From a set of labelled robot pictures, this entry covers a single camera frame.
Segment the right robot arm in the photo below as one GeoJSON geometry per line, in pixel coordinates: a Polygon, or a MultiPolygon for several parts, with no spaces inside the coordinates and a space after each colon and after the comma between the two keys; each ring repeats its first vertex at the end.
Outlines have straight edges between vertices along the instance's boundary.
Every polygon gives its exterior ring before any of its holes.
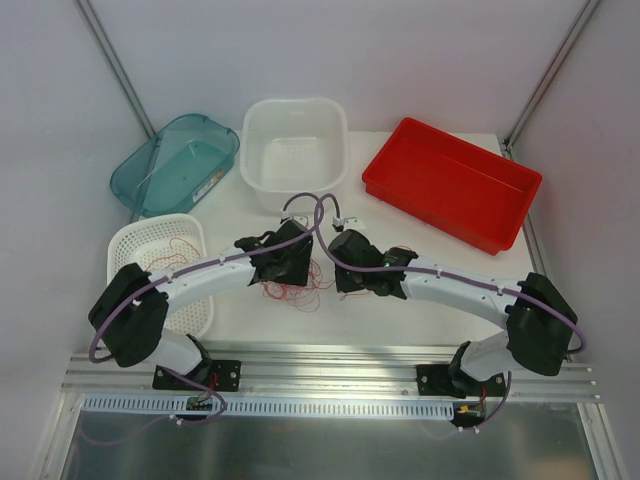
{"type": "Polygon", "coordinates": [[[513,280],[447,271],[410,249],[381,252],[355,230],[340,232],[324,251],[341,293],[367,290],[379,297],[431,301],[499,327],[484,340],[462,343],[448,365],[424,374],[430,393],[478,396],[495,377],[518,367],[552,377],[574,352],[577,316],[544,275],[531,272],[513,280]]]}

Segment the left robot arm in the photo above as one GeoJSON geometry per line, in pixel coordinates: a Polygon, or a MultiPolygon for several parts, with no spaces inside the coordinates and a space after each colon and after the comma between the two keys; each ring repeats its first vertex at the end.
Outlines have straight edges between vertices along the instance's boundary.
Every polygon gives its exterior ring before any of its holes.
{"type": "Polygon", "coordinates": [[[241,238],[218,256],[177,270],[148,272],[127,264],[88,314],[95,330],[89,359],[121,368],[148,363],[179,386],[210,393],[219,377],[215,361],[194,336],[166,327],[167,318],[206,297],[255,284],[304,286],[312,249],[312,229],[289,219],[275,231],[241,238]]]}

